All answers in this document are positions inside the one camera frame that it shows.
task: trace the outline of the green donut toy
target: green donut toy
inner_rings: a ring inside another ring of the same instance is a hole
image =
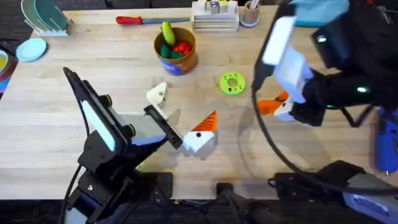
[[[227,96],[238,96],[245,87],[246,81],[238,72],[227,72],[220,78],[220,89]]]

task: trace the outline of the black cable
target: black cable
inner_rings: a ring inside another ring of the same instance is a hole
[[[46,217],[50,216],[51,213],[46,213],[43,215],[39,215],[37,217],[32,217],[32,218],[14,218],[10,221],[10,223],[15,224],[15,223],[32,223],[35,220],[40,220],[41,222],[43,222],[43,220],[46,219]]]
[[[161,191],[160,189],[158,189],[158,192],[160,192],[160,193],[163,195],[163,197],[165,198],[165,195],[164,195],[163,191]],[[159,204],[157,204],[157,203],[155,202],[155,200],[153,200],[153,201],[154,201],[154,204],[155,204],[157,207],[159,207],[160,209],[162,209],[162,210],[165,211],[166,213],[169,213],[170,210],[171,210],[172,213],[175,212],[175,213],[181,213],[181,214],[187,213],[187,212],[194,212],[194,211],[197,211],[197,212],[199,212],[199,213],[202,215],[202,217],[203,217],[203,219],[204,219],[204,221],[205,221],[206,224],[211,224],[210,220],[209,220],[208,217],[207,217],[207,214],[208,214],[208,212],[209,212],[209,209],[211,208],[211,206],[213,206],[214,204],[216,204],[217,202],[219,202],[222,198],[226,198],[226,195],[225,195],[225,194],[221,194],[221,195],[217,196],[214,200],[209,200],[209,201],[207,201],[206,203],[201,203],[201,204],[199,204],[199,206],[195,206],[195,205],[190,205],[190,204],[188,204],[188,203],[184,203],[184,200],[182,200],[181,203],[179,203],[179,204],[174,204],[174,203],[170,200],[170,205],[171,205],[171,206],[169,206],[169,207],[163,207],[163,206],[160,206]],[[238,215],[238,212],[236,211],[236,206],[235,206],[235,204],[231,201],[231,199],[229,199],[229,200],[227,199],[227,201],[228,201],[229,205],[231,206],[231,209],[232,209],[232,208],[235,209],[235,212],[234,212],[235,219],[239,220],[239,215]],[[188,207],[189,209],[186,209],[186,210],[183,210],[183,211],[173,209],[173,207],[177,207],[177,206]]]
[[[129,217],[130,215],[137,210],[138,206],[143,202],[144,200],[140,200],[138,202],[136,202],[136,205],[134,206],[134,208],[132,208],[132,210],[128,213],[128,215],[126,215],[126,217],[123,218],[123,221],[120,224],[123,224]]]
[[[238,212],[238,209],[236,209],[235,203],[232,201],[231,197],[228,194],[224,194],[224,197],[229,203],[229,207],[232,210],[232,214],[234,216],[236,224],[241,224],[241,219],[239,217],[239,212]]]
[[[368,105],[362,113],[358,116],[357,120],[354,121],[353,117],[350,115],[350,113],[346,110],[346,108],[341,108],[340,111],[343,113],[343,115],[346,117],[349,125],[353,128],[358,128],[362,125],[363,121],[365,118],[369,115],[369,113],[373,109],[373,105]]]
[[[63,202],[62,202],[62,206],[61,206],[61,214],[60,214],[60,218],[58,219],[58,224],[63,224],[63,220],[65,218],[65,209],[67,208],[67,200],[69,198],[73,184],[75,183],[77,175],[80,172],[80,169],[81,169],[81,165],[79,164],[78,167],[76,168],[75,173],[73,174],[72,179],[70,179],[69,186],[67,188],[67,191],[65,192],[65,197],[63,198]]]
[[[83,106],[81,105],[81,102],[77,98],[76,93],[75,93],[75,87],[73,86],[73,83],[72,83],[72,80],[71,80],[71,72],[72,71],[68,70],[66,72],[66,70],[64,68],[64,72],[65,72],[65,76],[67,77],[68,83],[69,83],[70,87],[72,88],[72,92],[75,95],[75,98],[76,98],[76,101],[77,101],[77,105],[79,106],[79,110],[80,110],[80,113],[81,113],[81,115],[83,117],[83,121],[84,121],[84,124],[85,124],[86,135],[88,137],[90,135],[90,127],[88,126],[87,117],[86,117],[86,114],[85,114],[85,112],[83,110]],[[73,175],[73,177],[72,177],[72,179],[70,180],[70,183],[69,183],[69,186],[67,188],[67,191],[65,192],[65,197],[63,198],[63,202],[62,202],[62,206],[61,206],[61,214],[60,214],[60,218],[58,219],[58,224],[63,224],[63,220],[65,218],[65,209],[67,207],[67,200],[69,198],[69,195],[70,195],[70,192],[72,190],[73,184],[75,183],[77,175],[79,174],[80,170],[81,170],[81,165],[79,164],[77,169],[76,169],[76,171],[75,171],[75,173],[74,173],[74,175]]]
[[[331,189],[335,190],[338,192],[344,192],[344,193],[349,193],[349,194],[359,194],[359,195],[397,195],[398,194],[398,189],[364,189],[364,188],[356,188],[356,187],[338,187],[332,184],[328,184],[326,182],[317,180],[313,177],[308,176],[304,171],[302,171],[300,168],[298,168],[296,165],[294,165],[292,162],[290,162],[285,155],[280,151],[280,149],[276,146],[274,140],[272,140],[271,135],[268,132],[268,129],[266,125],[264,124],[259,108],[257,106],[257,96],[256,96],[256,91],[252,89],[251,93],[251,98],[252,98],[252,103],[254,107],[254,112],[256,113],[257,121],[259,123],[260,129],[264,136],[267,139],[268,144],[270,145],[271,149],[275,152],[275,154],[279,157],[279,159],[282,160],[284,164],[288,168],[290,168],[292,171],[298,173],[301,175],[303,178],[305,178],[307,181],[317,184],[323,188],[326,189]]]
[[[267,181],[268,185],[272,188],[275,188],[275,178],[270,178]]]

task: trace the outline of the blue device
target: blue device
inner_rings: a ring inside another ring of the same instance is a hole
[[[380,172],[388,175],[398,169],[398,113],[379,109],[375,159]]]

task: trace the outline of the green toy vegetable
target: green toy vegetable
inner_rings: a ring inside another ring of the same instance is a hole
[[[183,53],[175,52],[175,51],[172,51],[172,53],[171,53],[171,59],[179,59],[182,57],[184,57]]]
[[[172,51],[170,50],[169,46],[167,44],[163,44],[160,46],[160,56],[163,58],[171,58],[171,53]]]

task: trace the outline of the yellow object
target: yellow object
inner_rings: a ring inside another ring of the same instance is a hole
[[[2,70],[6,66],[7,59],[0,55],[0,70]]]
[[[164,40],[166,41],[166,43],[169,46],[174,47],[175,36],[174,36],[174,32],[173,32],[172,27],[170,26],[169,22],[163,21],[163,23],[162,23],[162,34],[163,34],[163,37],[164,37]]]

